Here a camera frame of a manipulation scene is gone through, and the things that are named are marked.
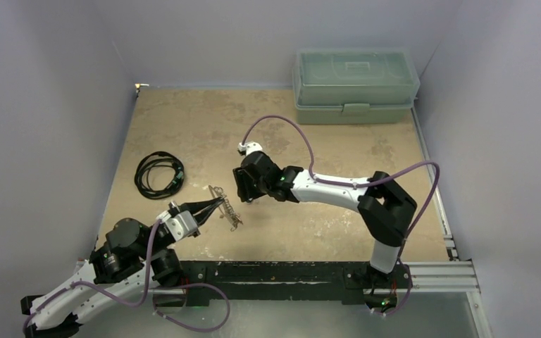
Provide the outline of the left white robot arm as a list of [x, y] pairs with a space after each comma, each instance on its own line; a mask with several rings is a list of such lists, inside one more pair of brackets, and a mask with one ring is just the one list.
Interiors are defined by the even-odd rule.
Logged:
[[199, 228], [224, 203], [208, 201], [169, 205], [153, 225], [134, 218], [119, 220], [73, 275], [42, 296], [26, 296], [21, 309], [25, 337], [72, 337], [97, 313], [117, 303], [140, 307], [154, 290], [219, 288], [188, 277], [171, 245], [197, 237]]

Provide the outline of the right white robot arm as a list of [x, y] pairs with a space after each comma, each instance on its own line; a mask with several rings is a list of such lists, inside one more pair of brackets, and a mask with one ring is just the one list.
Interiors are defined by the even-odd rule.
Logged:
[[280, 168], [267, 154], [255, 151], [232, 174], [243, 202], [269, 196], [279, 202], [327, 204], [358, 213], [374, 239], [369, 281], [383, 287], [394, 279], [417, 203], [387, 173], [377, 171], [360, 179], [312, 176], [302, 167]]

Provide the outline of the silver foot-shaped keyring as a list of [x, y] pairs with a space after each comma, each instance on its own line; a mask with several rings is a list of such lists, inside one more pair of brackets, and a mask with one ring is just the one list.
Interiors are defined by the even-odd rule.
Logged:
[[234, 232], [240, 225], [243, 224], [241, 216], [237, 213], [232, 207], [228, 195], [225, 193], [222, 187], [209, 185], [209, 192], [215, 198], [221, 198], [222, 204], [220, 206], [221, 216], [226, 218], [227, 221], [231, 224], [231, 232]]

